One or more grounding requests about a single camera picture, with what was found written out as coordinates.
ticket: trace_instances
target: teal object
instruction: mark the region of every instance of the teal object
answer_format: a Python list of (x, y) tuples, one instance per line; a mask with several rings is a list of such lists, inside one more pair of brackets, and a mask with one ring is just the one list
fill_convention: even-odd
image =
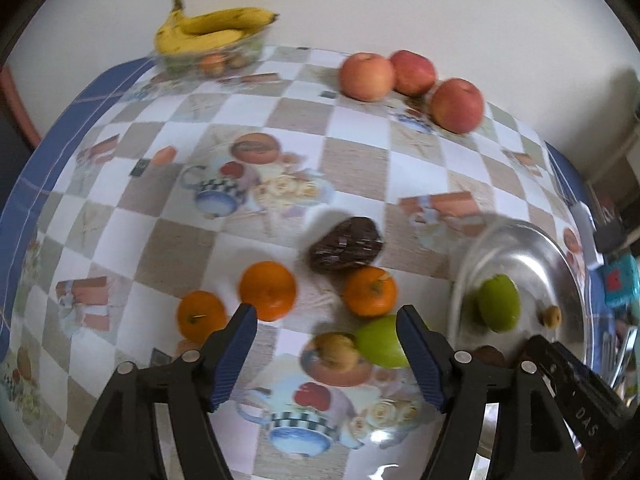
[(638, 264), (630, 253), (602, 267), (604, 301), (607, 306), (625, 306), (640, 298)]

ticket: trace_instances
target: wall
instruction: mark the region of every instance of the wall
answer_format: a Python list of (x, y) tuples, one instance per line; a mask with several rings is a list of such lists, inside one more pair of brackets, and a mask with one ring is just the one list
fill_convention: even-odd
[[(474, 82), (582, 170), (627, 130), (640, 54), (602, 0), (186, 0), (276, 10), (273, 42), (425, 54)], [(144, 56), (170, 0), (48, 0), (9, 58), (36, 127), (95, 76)]]

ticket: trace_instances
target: silver bolt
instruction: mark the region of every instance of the silver bolt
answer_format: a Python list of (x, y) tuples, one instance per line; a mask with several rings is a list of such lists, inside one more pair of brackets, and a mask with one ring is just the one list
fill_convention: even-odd
[(120, 363), (116, 370), (120, 375), (130, 374), (133, 371), (134, 364), (131, 361), (124, 361)]
[(527, 374), (534, 374), (538, 371), (538, 367), (531, 361), (523, 361), (520, 363), (520, 368)]
[(187, 350), (182, 354), (182, 360), (188, 363), (194, 363), (200, 358), (200, 352), (197, 350)]
[(471, 354), (469, 352), (456, 352), (453, 357), (456, 361), (462, 363), (463, 365), (471, 362)]

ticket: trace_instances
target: stainless steel bowl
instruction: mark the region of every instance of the stainless steel bowl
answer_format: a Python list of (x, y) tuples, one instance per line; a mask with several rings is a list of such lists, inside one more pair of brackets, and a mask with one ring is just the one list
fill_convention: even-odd
[[(489, 330), (479, 319), (475, 296), (480, 285), (496, 274), (506, 274), (518, 288), (521, 301), (517, 327), (507, 333)], [(554, 330), (540, 323), (540, 314), (557, 305), (562, 323)], [(456, 350), (496, 347), (512, 362), (534, 334), (560, 341), (585, 362), (590, 332), (582, 295), (560, 247), (529, 222), (501, 219), (490, 225), (472, 244), (453, 286), (447, 339)], [(488, 404), (478, 453), (491, 457), (498, 404)]]

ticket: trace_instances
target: banana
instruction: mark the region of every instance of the banana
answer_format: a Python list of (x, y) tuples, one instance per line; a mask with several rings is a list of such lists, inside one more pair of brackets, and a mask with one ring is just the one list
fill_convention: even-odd
[(238, 28), (256, 30), (273, 23), (278, 17), (275, 12), (260, 7), (236, 7), (189, 17), (182, 13), (183, 0), (174, 0), (174, 10), (180, 11), (180, 29), (185, 34), (210, 34)]
[(156, 32), (154, 46), (160, 54), (204, 52), (233, 43), (242, 38), (240, 30), (219, 30), (211, 34), (185, 34), (180, 28), (180, 10), (172, 10)]

